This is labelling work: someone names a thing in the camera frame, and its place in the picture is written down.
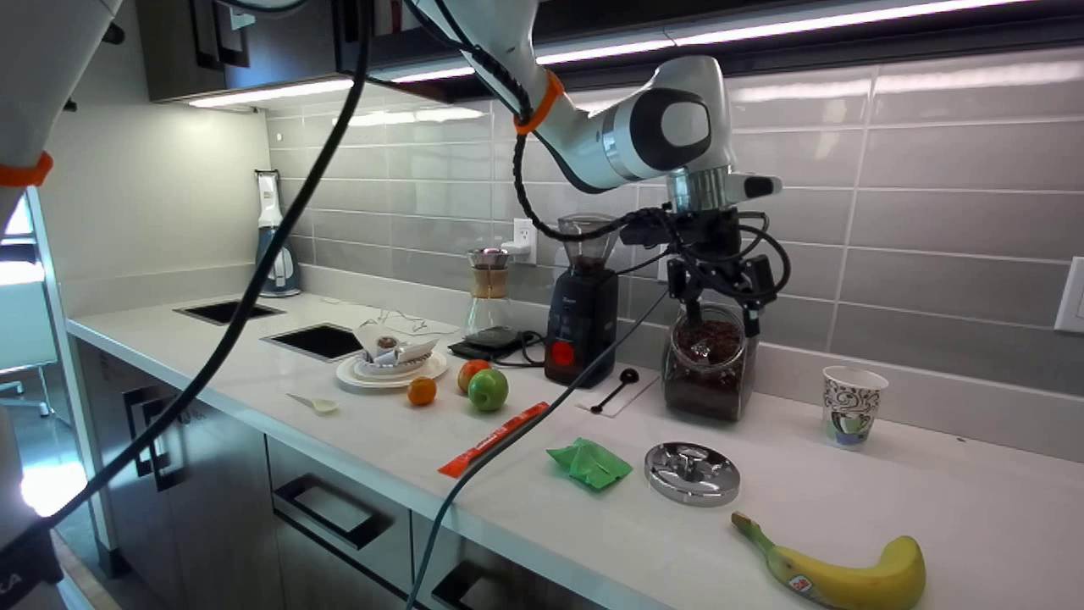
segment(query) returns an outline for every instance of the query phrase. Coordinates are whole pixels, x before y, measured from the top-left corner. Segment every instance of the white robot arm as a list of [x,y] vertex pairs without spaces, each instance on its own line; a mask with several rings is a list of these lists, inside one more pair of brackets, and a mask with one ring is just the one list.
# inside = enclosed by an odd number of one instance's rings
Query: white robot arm
[[0,235],[46,174],[43,140],[100,43],[117,0],[0,3]]
[[529,114],[529,130],[573,188],[599,195],[666,174],[676,212],[723,212],[778,191],[776,180],[730,174],[724,81],[715,59],[666,62],[638,94],[585,114],[536,59],[536,0],[410,3],[465,51],[516,114]]

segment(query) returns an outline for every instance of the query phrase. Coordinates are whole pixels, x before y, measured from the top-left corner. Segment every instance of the white plate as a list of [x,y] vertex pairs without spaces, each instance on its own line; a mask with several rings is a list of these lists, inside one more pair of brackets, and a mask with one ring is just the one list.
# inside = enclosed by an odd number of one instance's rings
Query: white plate
[[378,375],[360,375],[352,360],[354,357],[345,357],[345,360],[335,362],[335,379],[341,387],[350,387],[350,390],[404,390],[417,375],[436,379],[446,369],[446,353],[440,353],[440,349],[435,349],[431,360],[423,365],[417,365],[417,369],[404,369],[404,372],[388,369],[388,372],[378,372]]
[[413,362],[410,369],[398,369],[398,365],[395,369],[366,369],[362,357],[354,353],[350,360],[350,372],[360,375],[360,379],[398,379],[398,375],[419,372],[431,362],[431,357],[423,362]]

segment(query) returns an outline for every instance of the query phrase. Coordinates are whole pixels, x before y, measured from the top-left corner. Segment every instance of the orange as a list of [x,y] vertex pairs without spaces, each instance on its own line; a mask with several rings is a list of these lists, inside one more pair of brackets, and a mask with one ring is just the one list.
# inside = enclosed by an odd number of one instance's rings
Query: orange
[[459,365],[459,375],[456,375],[459,397],[467,397],[472,375],[482,372],[482,369],[489,369],[489,360],[467,360],[467,362]]
[[407,383],[407,405],[410,408],[431,408],[436,399],[436,379],[417,375]]

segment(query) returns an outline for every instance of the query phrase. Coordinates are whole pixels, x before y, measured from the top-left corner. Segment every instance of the black coffee grinder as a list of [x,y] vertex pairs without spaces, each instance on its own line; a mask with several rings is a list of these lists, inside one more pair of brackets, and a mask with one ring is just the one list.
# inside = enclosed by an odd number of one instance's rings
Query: black coffee grinder
[[[611,218],[558,218],[562,235],[590,235]],[[546,375],[573,383],[618,336],[618,276],[607,267],[618,232],[593,240],[567,240],[570,267],[551,289],[546,331]],[[612,353],[579,379],[596,387],[612,369]]]

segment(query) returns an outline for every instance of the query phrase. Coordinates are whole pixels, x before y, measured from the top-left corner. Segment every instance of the green apple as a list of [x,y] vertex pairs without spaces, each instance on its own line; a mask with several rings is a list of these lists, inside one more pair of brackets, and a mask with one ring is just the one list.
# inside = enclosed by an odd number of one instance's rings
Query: green apple
[[501,369],[477,369],[467,397],[475,415],[499,415],[507,399],[507,375]]

